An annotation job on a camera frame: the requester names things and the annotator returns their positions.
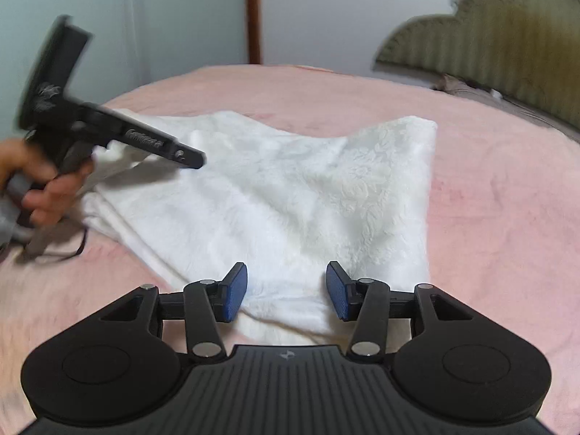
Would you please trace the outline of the cream white pants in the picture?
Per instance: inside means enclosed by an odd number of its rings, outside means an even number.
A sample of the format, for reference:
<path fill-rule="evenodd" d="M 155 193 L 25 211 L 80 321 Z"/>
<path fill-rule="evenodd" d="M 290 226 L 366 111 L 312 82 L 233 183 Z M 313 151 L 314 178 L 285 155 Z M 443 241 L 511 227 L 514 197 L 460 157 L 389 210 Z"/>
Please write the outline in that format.
<path fill-rule="evenodd" d="M 244 263 L 234 329 L 250 341 L 342 341 L 323 280 L 329 262 L 397 291 L 430 278 L 433 121 L 403 117 L 345 137 L 291 134 L 232 111 L 144 123 L 202 150 L 206 163 L 101 149 L 84 221 L 177 290 Z"/>

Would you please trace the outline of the frosted glass wardrobe door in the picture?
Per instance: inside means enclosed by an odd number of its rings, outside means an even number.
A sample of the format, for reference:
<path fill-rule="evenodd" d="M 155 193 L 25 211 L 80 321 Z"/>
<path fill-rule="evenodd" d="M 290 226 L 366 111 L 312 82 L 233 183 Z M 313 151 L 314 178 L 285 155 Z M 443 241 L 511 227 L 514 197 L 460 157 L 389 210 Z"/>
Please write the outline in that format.
<path fill-rule="evenodd" d="M 104 103 L 157 80 L 248 59 L 246 0 L 1 0 L 1 136 L 57 17 L 92 39 L 70 84 Z"/>

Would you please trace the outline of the pink bed blanket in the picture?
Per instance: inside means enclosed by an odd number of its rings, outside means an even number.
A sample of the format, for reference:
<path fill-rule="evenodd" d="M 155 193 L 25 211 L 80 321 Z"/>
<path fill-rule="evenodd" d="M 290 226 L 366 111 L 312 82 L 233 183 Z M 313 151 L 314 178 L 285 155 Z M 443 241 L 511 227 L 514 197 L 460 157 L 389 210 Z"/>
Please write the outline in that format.
<path fill-rule="evenodd" d="M 553 129 L 427 88 L 309 67 L 221 66 L 111 101 L 144 115 L 230 110 L 340 137 L 404 116 L 438 124 L 428 260 L 435 285 L 537 346 L 552 369 L 541 418 L 579 430 L 579 146 Z"/>

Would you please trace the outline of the olive green padded headboard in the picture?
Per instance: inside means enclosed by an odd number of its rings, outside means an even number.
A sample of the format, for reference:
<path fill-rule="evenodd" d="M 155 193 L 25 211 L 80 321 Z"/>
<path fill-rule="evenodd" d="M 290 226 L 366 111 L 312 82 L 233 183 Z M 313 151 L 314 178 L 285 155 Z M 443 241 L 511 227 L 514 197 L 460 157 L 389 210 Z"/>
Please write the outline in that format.
<path fill-rule="evenodd" d="M 460 0 L 452 15 L 405 22 L 376 61 L 469 80 L 579 125 L 579 0 Z"/>

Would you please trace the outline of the brown wooden wardrobe frame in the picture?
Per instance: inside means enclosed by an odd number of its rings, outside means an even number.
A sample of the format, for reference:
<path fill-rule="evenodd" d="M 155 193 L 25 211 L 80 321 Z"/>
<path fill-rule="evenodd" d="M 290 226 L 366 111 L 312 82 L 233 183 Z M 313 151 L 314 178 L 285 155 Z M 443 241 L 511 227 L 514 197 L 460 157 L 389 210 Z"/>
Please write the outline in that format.
<path fill-rule="evenodd" d="M 246 0 L 249 63 L 261 65 L 261 0 Z"/>

